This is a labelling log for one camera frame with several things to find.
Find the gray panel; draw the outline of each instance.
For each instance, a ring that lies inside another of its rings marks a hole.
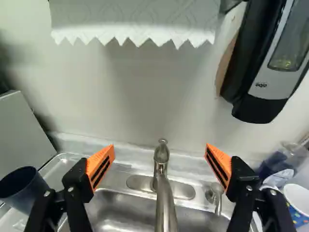
[[[20,91],[0,95],[0,179],[22,166],[41,167],[56,154]]]
[[[286,99],[290,97],[295,85],[298,82],[298,79],[302,74],[304,67],[309,61],[309,55],[307,54],[299,70],[295,72],[282,72],[267,67],[277,47],[284,26],[288,20],[293,3],[294,0],[287,0],[285,8],[282,12],[281,21],[278,25],[278,29],[269,49],[269,52],[263,62],[263,65],[261,66],[259,73],[257,74],[253,84],[251,85],[249,94],[255,97],[269,100]]]

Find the sink basin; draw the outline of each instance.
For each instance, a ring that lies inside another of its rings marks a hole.
[[[85,204],[94,232],[154,232],[154,199],[99,189]],[[178,231],[225,232],[229,220],[212,212],[176,206]],[[67,222],[59,230],[69,232]]]

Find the blue cup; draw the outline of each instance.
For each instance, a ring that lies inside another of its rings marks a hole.
[[[291,218],[296,228],[309,223],[309,190],[296,184],[283,188]]]
[[[48,189],[48,184],[34,167],[22,167],[0,180],[0,200],[29,215],[36,198]]]

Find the dispenser window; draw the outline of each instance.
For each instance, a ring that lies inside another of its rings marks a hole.
[[[309,50],[309,0],[294,0],[277,47],[270,59],[270,69],[296,72]]]

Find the faucet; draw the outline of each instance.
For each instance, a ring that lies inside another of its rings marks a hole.
[[[215,215],[221,216],[222,211],[222,194],[224,193],[223,187],[219,183],[212,183],[209,190],[206,191],[205,197],[211,204],[215,203]]]
[[[157,192],[155,232],[177,232],[174,197],[168,180],[169,149],[166,139],[159,140],[154,151],[154,177],[152,189]]]

